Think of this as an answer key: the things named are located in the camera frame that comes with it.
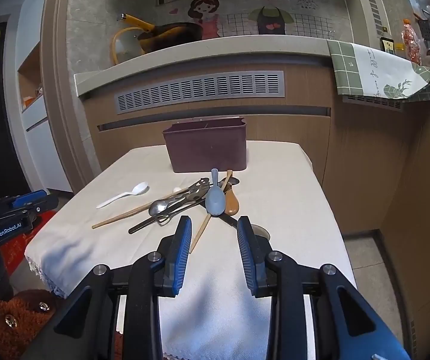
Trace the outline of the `steel spoon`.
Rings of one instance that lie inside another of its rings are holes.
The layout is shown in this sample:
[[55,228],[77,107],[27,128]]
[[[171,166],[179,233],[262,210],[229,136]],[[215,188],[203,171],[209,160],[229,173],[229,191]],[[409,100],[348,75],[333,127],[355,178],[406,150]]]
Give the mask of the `steel spoon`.
[[193,202],[197,199],[199,199],[199,193],[179,193],[172,197],[154,201],[150,205],[148,213],[151,217],[157,217],[164,212],[169,212],[171,209],[178,208],[185,203]]

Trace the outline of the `brown wooden spoon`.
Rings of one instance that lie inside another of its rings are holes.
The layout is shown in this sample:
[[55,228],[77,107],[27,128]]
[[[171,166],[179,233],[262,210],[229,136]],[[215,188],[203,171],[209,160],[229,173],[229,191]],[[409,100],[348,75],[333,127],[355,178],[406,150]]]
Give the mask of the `brown wooden spoon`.
[[234,216],[239,212],[239,200],[233,192],[233,186],[228,183],[225,188],[225,213],[229,216]]

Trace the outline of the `steel spatula with black handle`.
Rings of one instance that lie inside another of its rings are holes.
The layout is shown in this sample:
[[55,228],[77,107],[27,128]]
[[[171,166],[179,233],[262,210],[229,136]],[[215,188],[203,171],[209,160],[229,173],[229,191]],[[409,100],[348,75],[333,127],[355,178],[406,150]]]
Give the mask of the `steel spatula with black handle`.
[[161,215],[157,217],[149,217],[148,219],[143,220],[142,222],[134,225],[128,230],[129,234],[134,234],[139,230],[142,230],[143,228],[146,228],[148,225],[157,223],[160,226],[166,225],[172,217],[175,215],[183,212],[184,210],[191,208],[192,206],[199,205],[204,200],[205,195],[208,192],[208,189],[210,188],[211,184],[208,178],[204,177],[199,179],[197,182],[195,182],[193,185],[191,185],[188,190],[185,193],[199,193],[199,199],[194,200],[193,202],[187,202],[183,204],[182,206],[171,209],[169,212],[164,212]]

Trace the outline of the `grey-blue plastic rice spoon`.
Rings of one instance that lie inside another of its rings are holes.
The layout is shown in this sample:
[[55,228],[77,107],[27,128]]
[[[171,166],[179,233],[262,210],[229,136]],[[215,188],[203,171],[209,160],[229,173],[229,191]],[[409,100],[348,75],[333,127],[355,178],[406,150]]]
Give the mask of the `grey-blue plastic rice spoon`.
[[212,186],[208,189],[205,198],[205,207],[211,216],[219,216],[225,211],[225,194],[218,185],[218,170],[211,170]]

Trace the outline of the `white plastic spoon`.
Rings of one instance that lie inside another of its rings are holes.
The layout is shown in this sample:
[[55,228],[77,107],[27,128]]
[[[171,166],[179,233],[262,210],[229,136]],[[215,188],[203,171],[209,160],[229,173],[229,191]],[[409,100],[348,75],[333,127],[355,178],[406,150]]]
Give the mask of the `white plastic spoon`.
[[133,196],[145,194],[146,191],[148,191],[148,190],[149,190],[148,183],[146,183],[146,182],[138,183],[130,191],[119,193],[118,195],[111,197],[104,202],[101,202],[99,205],[96,206],[96,209],[98,210],[98,209],[104,208],[104,207],[114,203],[116,200],[122,199],[123,197],[133,197]]

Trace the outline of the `red floor mat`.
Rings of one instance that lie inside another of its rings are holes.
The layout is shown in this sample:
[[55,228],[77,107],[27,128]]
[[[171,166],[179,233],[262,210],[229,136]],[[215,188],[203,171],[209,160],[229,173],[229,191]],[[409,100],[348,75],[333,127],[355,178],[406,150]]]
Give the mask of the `red floor mat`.
[[35,221],[34,229],[31,232],[18,235],[0,247],[4,266],[9,276],[16,271],[18,266],[22,263],[22,260],[25,258],[25,249],[28,244],[55,214],[55,211],[42,213]]

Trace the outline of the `maroon plastic utensil holder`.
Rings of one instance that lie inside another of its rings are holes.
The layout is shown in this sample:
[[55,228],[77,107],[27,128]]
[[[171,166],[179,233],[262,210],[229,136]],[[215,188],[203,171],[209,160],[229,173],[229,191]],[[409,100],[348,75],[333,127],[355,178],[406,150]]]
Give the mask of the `maroon plastic utensil holder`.
[[242,117],[194,119],[163,131],[176,173],[247,168],[247,124]]

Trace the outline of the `grey ventilation grille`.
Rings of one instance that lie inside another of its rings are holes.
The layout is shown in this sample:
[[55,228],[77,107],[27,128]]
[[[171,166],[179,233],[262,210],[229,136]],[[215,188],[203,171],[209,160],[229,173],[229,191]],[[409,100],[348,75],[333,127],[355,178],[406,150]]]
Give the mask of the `grey ventilation grille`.
[[282,98],[282,71],[222,72],[137,86],[114,95],[118,115],[187,102],[232,98]]

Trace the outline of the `green white hanging towel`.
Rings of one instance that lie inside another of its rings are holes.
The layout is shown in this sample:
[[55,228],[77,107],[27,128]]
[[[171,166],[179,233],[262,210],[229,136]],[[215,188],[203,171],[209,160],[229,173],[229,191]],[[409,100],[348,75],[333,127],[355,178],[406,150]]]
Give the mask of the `green white hanging towel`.
[[384,51],[327,41],[338,94],[396,102],[430,101],[430,67]]

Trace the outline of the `yellow rimmed glass lid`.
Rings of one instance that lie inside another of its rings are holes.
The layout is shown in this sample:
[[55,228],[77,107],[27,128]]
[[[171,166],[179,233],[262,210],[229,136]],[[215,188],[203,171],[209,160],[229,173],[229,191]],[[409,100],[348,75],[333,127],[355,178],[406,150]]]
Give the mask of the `yellow rimmed glass lid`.
[[123,63],[144,54],[138,42],[141,31],[136,27],[119,30],[113,37],[110,46],[110,55],[113,65]]

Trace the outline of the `orange snack bag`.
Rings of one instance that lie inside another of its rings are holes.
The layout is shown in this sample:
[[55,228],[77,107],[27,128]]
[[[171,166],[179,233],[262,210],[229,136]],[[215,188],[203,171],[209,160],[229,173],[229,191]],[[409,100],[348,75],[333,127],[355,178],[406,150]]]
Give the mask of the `orange snack bag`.
[[411,62],[421,65],[420,42],[417,34],[411,26],[411,21],[409,19],[403,19],[402,23],[403,29],[401,37],[407,57]]

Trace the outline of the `black handled knife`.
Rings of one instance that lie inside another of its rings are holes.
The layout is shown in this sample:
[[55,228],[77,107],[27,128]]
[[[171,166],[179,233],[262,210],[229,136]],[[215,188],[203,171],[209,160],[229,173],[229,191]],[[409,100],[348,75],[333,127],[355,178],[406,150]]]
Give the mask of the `black handled knife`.
[[[231,226],[232,228],[237,228],[238,227],[238,221],[237,221],[237,219],[235,219],[234,217],[232,217],[230,215],[221,214],[219,216],[219,219],[221,219],[224,223],[226,223],[227,225]],[[261,226],[259,226],[257,224],[254,224],[254,223],[251,225],[251,227],[253,229],[253,232],[257,236],[262,236],[262,237],[266,238],[268,241],[270,240],[270,234],[269,234],[269,232],[265,228],[263,228],[263,227],[261,227]]]

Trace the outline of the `cartoon couple wall sticker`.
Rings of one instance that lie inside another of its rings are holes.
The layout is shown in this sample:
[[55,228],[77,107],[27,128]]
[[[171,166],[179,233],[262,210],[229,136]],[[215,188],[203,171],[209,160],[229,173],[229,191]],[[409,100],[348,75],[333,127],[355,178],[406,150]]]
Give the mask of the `cartoon couple wall sticker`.
[[192,0],[187,16],[203,39],[245,35],[334,38],[333,21],[317,16],[322,0]]

